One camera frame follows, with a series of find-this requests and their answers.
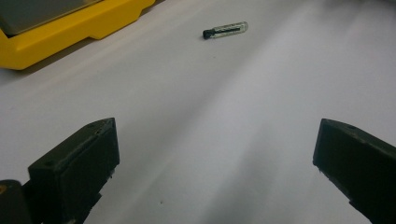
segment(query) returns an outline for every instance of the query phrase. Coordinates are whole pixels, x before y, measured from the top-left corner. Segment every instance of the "small vial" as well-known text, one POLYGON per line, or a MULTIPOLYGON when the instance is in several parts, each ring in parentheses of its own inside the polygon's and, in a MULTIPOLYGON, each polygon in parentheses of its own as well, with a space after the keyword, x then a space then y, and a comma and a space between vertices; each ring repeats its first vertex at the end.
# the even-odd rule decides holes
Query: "small vial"
POLYGON ((248 29, 248 23, 245 21, 214 27, 211 30, 204 30, 204 39, 219 38, 227 35, 242 34, 248 29))

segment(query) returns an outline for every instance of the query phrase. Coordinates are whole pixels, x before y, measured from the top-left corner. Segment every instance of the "yellow case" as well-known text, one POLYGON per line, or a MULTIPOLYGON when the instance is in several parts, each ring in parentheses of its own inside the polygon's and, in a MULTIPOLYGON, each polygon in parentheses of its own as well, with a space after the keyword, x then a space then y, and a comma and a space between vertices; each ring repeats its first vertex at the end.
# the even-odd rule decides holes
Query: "yellow case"
POLYGON ((22 70, 80 40, 102 39, 136 21, 155 0, 103 0, 8 38, 0 31, 0 67, 22 70))

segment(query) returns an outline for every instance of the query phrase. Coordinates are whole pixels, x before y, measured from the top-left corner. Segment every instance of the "white table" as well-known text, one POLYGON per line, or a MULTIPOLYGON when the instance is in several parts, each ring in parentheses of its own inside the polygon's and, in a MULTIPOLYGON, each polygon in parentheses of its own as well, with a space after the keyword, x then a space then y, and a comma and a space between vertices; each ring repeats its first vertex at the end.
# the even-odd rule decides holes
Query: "white table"
POLYGON ((116 118, 87 224, 370 223, 312 164, 322 118, 396 145, 395 5, 165 0, 101 41, 0 70, 0 179, 116 118), (202 39, 214 26, 249 30, 202 39))

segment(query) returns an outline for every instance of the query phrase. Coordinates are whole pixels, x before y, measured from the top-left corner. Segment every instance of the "black object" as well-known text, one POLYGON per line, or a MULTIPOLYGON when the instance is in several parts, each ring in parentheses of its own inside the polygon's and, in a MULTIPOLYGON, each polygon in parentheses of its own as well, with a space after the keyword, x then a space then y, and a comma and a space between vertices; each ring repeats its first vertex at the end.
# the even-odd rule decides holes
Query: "black object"
POLYGON ((84 126, 30 165, 23 187, 0 181, 0 223, 83 223, 119 163, 115 120, 84 126))
POLYGON ((396 223, 395 147, 349 124, 323 119, 314 164, 372 223, 396 223))
POLYGON ((204 31, 203 31, 203 37, 204 37, 204 39, 208 39, 208 38, 212 37, 212 36, 215 35, 215 34, 216 34, 216 31, 215 31, 214 29, 211 29, 211 30, 204 30, 204 31))

